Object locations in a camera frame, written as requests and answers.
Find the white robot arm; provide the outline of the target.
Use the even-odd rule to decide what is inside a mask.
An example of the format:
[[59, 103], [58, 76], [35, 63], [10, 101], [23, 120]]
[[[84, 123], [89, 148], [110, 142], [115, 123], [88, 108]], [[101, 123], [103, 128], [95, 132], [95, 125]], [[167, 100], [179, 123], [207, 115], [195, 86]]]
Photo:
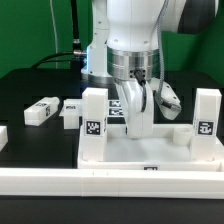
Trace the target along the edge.
[[93, 39], [85, 78], [114, 82], [132, 139], [153, 132], [154, 107], [173, 120], [180, 101], [164, 82], [164, 31], [198, 34], [215, 19], [219, 0], [92, 0]]

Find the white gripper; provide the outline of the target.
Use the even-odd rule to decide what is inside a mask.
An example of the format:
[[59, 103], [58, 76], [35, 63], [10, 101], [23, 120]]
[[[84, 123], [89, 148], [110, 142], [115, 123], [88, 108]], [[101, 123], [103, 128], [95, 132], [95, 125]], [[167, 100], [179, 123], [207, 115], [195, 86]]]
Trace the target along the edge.
[[[153, 132], [154, 99], [148, 83], [142, 87], [136, 79], [115, 82], [118, 97], [131, 139], [148, 138]], [[182, 108], [180, 100], [168, 83], [163, 83], [162, 92], [155, 92], [154, 98], [166, 119], [174, 120]]]

